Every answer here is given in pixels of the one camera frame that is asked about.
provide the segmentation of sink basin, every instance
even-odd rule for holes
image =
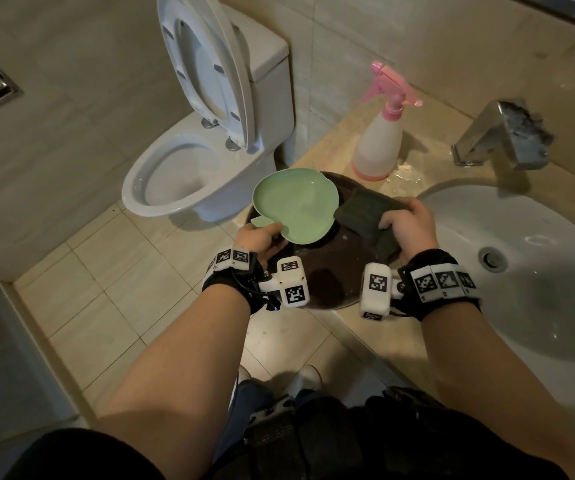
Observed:
[[[560,403],[575,405],[575,226],[495,187],[451,187],[422,200],[441,247],[481,289],[485,317]]]

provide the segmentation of sponge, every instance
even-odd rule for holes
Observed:
[[[406,205],[386,195],[363,187],[355,189],[350,198],[334,212],[337,222],[366,240],[379,262],[390,264],[401,253],[401,246],[392,230],[379,229],[379,221],[388,210],[408,209]]]

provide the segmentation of white toilet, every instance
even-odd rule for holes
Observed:
[[[123,182],[133,213],[234,216],[276,171],[294,128],[288,44],[218,0],[158,0],[163,40],[194,112],[159,136]]]

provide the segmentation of faucet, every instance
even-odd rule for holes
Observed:
[[[554,136],[543,119],[530,114],[523,99],[495,100],[485,106],[462,137],[452,145],[458,166],[480,166],[502,145],[515,170],[537,170],[548,164]]]

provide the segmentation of hand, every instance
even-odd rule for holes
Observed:
[[[288,242],[283,239],[272,246],[272,236],[281,232],[282,229],[283,224],[280,222],[265,227],[255,227],[254,224],[249,223],[241,227],[236,233],[234,245],[257,253],[261,266],[266,269],[267,260],[288,245]]]
[[[399,260],[401,265],[405,266],[421,251],[438,248],[439,242],[432,212],[415,198],[399,197],[397,200],[407,205],[410,210],[389,210],[384,213],[379,229],[392,226],[402,249]]]

